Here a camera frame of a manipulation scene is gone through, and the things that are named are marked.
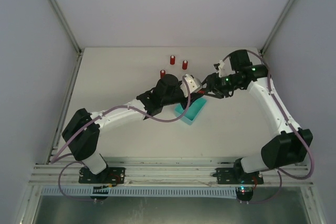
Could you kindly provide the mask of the teal plastic bin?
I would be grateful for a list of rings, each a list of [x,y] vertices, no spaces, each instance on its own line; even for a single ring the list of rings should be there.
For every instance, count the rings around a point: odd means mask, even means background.
[[[187,125],[192,125],[206,103],[207,100],[204,98],[197,99],[192,105],[190,105],[187,113],[180,120]]]

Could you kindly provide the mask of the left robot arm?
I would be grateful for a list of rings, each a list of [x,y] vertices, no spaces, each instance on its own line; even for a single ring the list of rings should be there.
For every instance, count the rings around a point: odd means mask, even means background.
[[[72,116],[62,132],[65,147],[68,147],[76,161],[81,162],[93,174],[103,173],[108,165],[97,151],[101,134],[139,120],[158,120],[156,115],[168,105],[180,104],[186,112],[191,104],[201,97],[201,82],[186,74],[182,80],[166,74],[156,86],[138,95],[125,105],[115,106],[99,112],[79,109]]]

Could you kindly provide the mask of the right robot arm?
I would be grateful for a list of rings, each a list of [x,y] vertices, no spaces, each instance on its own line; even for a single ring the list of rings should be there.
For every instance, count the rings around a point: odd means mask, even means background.
[[[200,94],[217,99],[231,98],[236,90],[246,90],[256,100],[267,121],[271,140],[264,145],[258,154],[237,159],[234,163],[235,176],[238,180],[248,174],[264,170],[277,169],[301,163],[305,157],[310,159],[310,170],[307,175],[296,176],[288,172],[285,175],[305,180],[312,176],[314,160],[310,150],[313,140],[312,132],[303,129],[288,112],[276,91],[270,70],[261,56],[260,64],[250,61],[252,51],[238,49],[225,58],[230,60],[232,74],[224,75],[224,60],[215,64],[216,72],[208,75],[202,82]]]

